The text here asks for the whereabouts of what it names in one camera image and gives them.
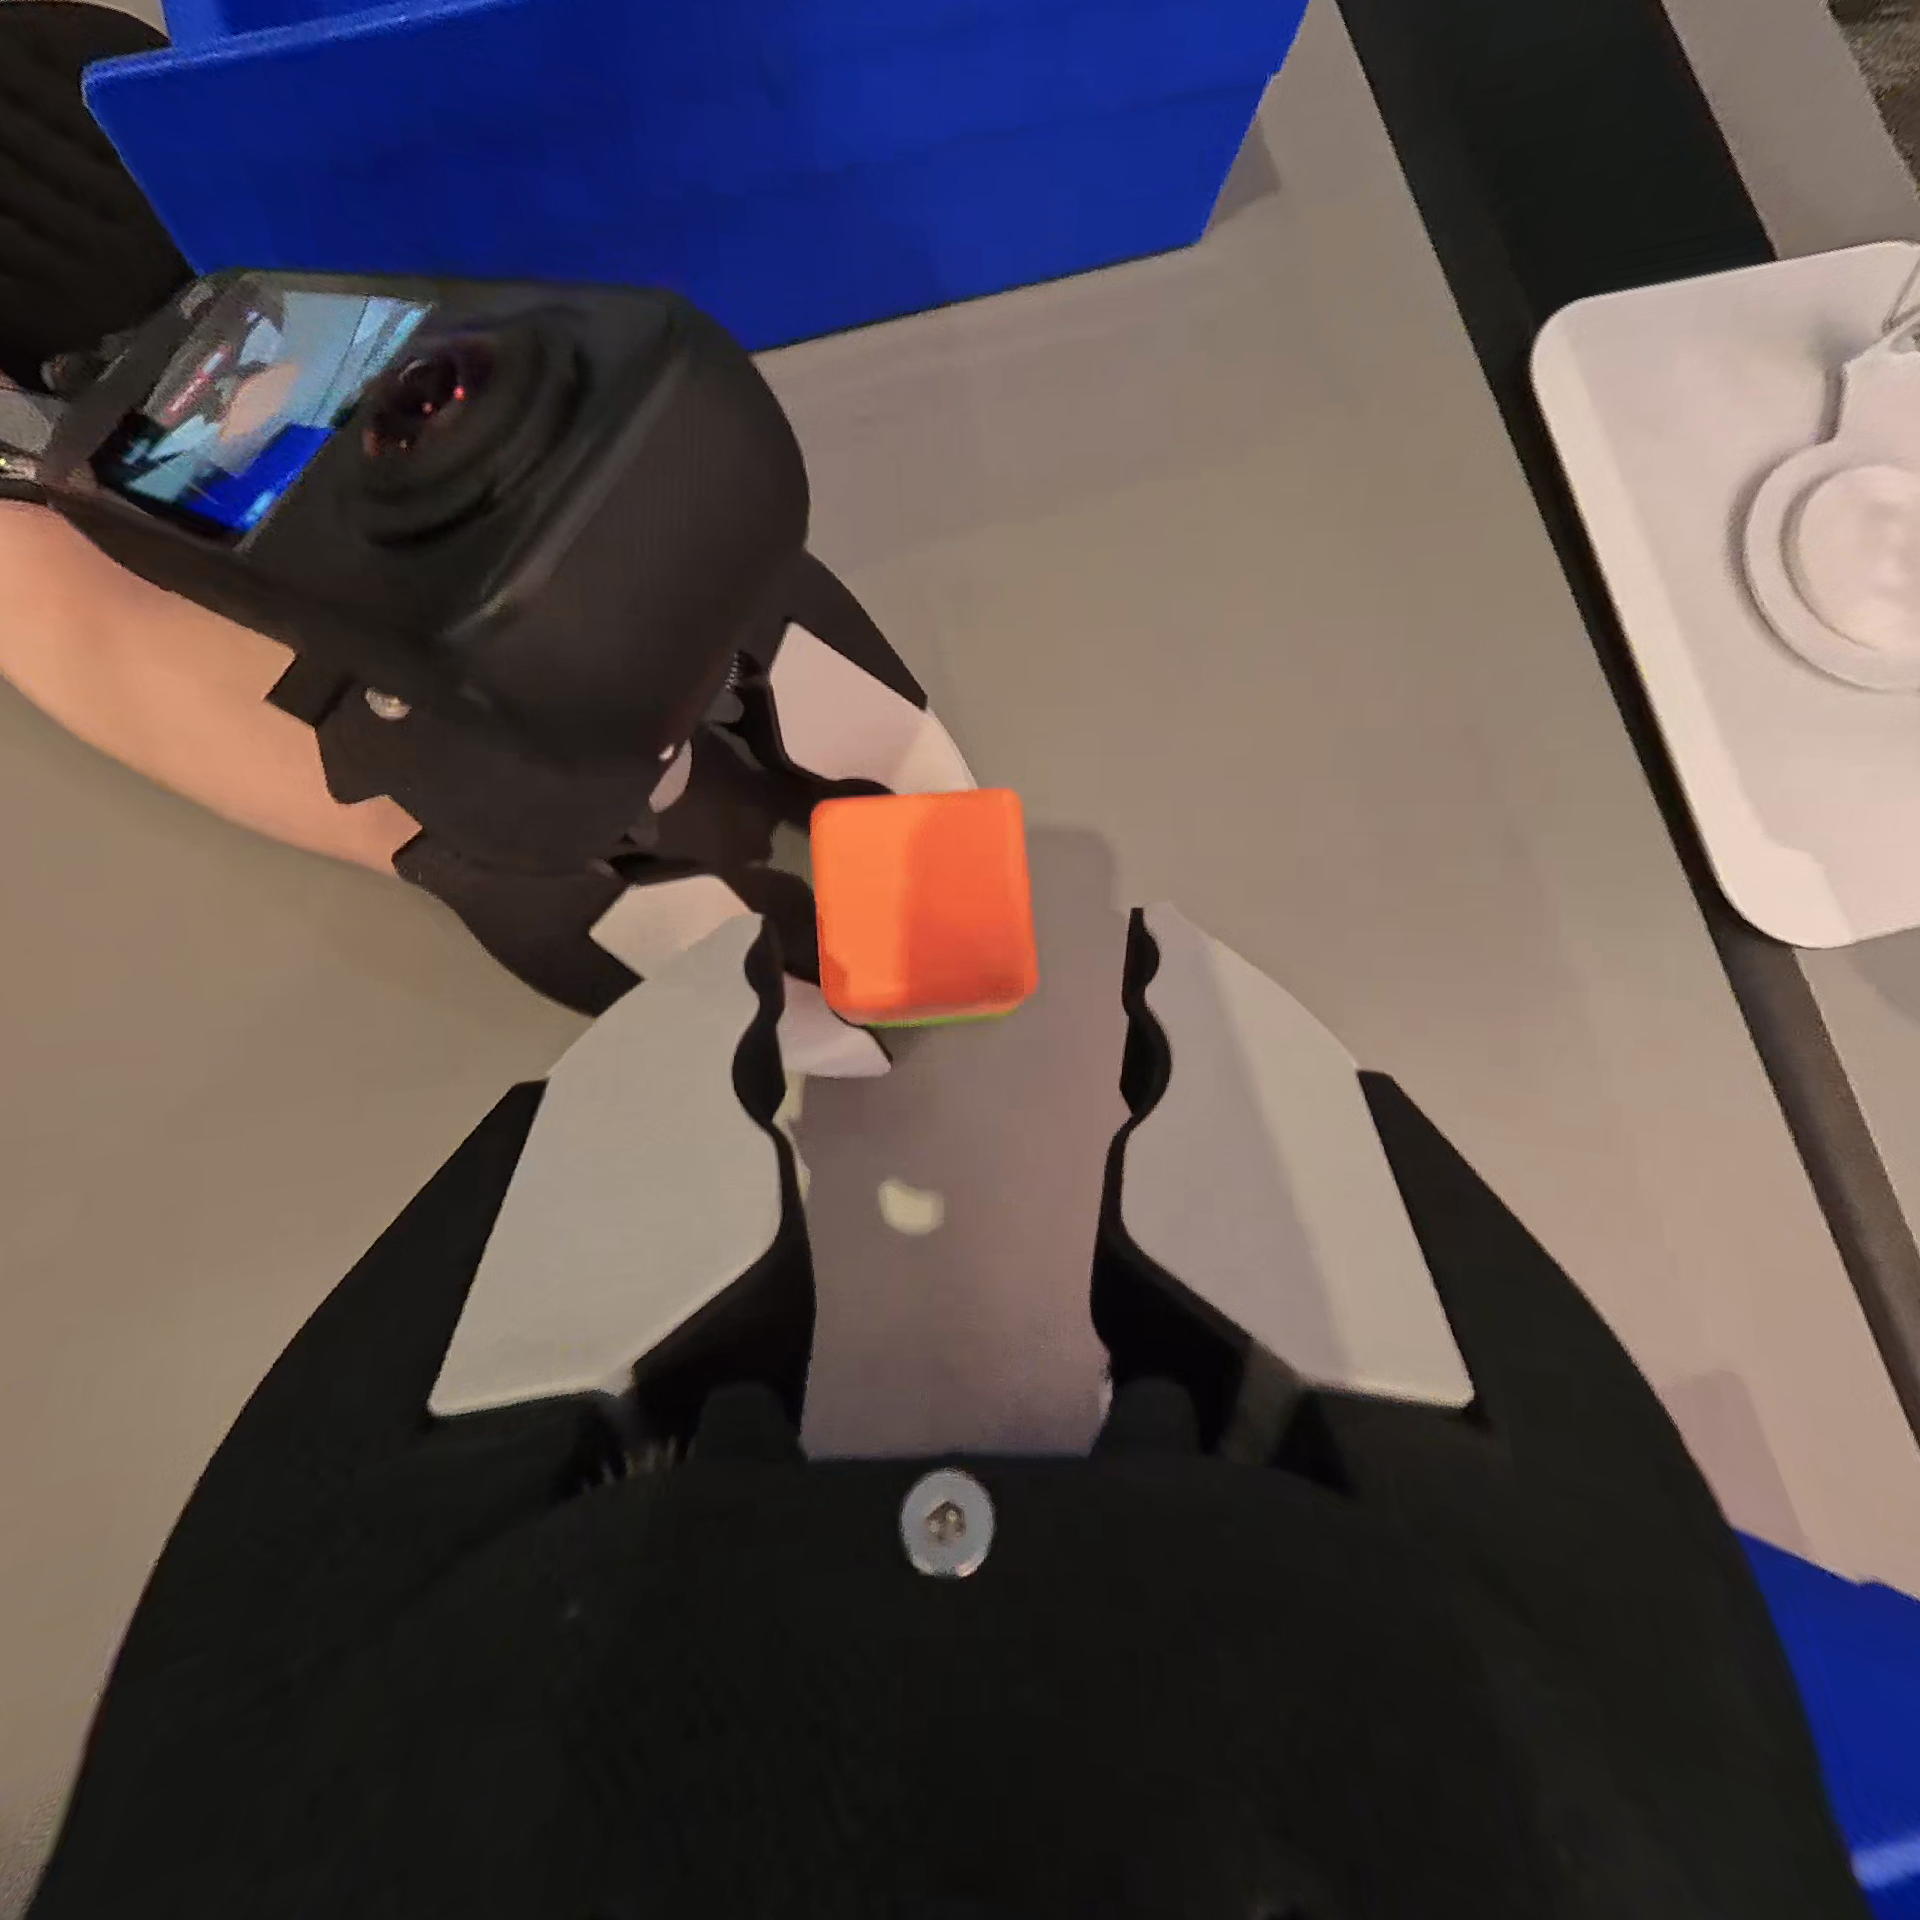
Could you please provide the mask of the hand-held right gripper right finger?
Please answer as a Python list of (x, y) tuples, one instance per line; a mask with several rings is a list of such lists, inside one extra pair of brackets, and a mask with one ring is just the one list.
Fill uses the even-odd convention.
[(1183, 912), (1134, 912), (1123, 1126), (1097, 1212), (1114, 1390), (1275, 1448), (1309, 1390), (1463, 1409), (1472, 1380), (1350, 1052)]

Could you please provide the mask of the person's left hand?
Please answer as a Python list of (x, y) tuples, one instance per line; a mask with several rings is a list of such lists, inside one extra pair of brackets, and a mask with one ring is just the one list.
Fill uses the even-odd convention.
[(3, 682), (59, 729), (217, 818), (392, 872), (416, 822), (340, 802), (306, 724), (271, 704), (290, 654), (130, 576), (62, 517), (3, 504)]

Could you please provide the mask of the white sign stand base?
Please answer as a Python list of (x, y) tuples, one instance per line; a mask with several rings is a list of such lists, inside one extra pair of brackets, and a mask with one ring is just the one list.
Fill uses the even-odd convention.
[(1574, 301), (1530, 391), (1734, 912), (1915, 929), (1915, 246)]

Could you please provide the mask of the black textured mat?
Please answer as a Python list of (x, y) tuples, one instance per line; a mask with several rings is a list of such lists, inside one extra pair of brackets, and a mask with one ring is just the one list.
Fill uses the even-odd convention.
[(99, 2), (3, 2), (3, 383), (144, 323), (191, 282), (83, 104), (83, 71), (165, 35)]

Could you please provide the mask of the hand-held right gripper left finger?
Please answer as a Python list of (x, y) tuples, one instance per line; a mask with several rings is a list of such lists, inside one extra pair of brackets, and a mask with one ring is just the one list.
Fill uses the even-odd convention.
[(435, 1417), (628, 1401), (690, 1442), (707, 1395), (758, 1384), (804, 1417), (817, 1289), (778, 1126), (782, 972), (732, 916), (637, 983), (546, 1074), (449, 1332)]

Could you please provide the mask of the blue plastic bin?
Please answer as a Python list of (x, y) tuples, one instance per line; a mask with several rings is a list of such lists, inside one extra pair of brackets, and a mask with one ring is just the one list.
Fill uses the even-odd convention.
[(675, 291), (747, 350), (1185, 252), (1301, 2), (165, 2), (83, 104), (217, 268)]
[(1852, 1870), (1915, 1916), (1915, 1598), (1741, 1536), (1813, 1726)]

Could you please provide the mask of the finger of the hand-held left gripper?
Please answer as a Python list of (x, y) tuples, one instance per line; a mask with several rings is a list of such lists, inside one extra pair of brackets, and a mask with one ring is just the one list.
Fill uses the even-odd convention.
[(835, 645), (733, 656), (733, 737), (795, 808), (846, 793), (970, 793), (977, 774), (919, 691)]
[(774, 929), (778, 956), (786, 961), (780, 935), (782, 884), (786, 874), (770, 866), (737, 866), (732, 872), (647, 866), (592, 921), (586, 940), (637, 980), (649, 980), (717, 926), (760, 916)]

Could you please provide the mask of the orange magnetic cube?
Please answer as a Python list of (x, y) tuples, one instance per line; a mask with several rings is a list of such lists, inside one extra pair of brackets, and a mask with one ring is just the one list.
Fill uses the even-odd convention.
[(1014, 1013), (1038, 990), (1014, 791), (826, 799), (805, 822), (819, 990), (863, 1030)]

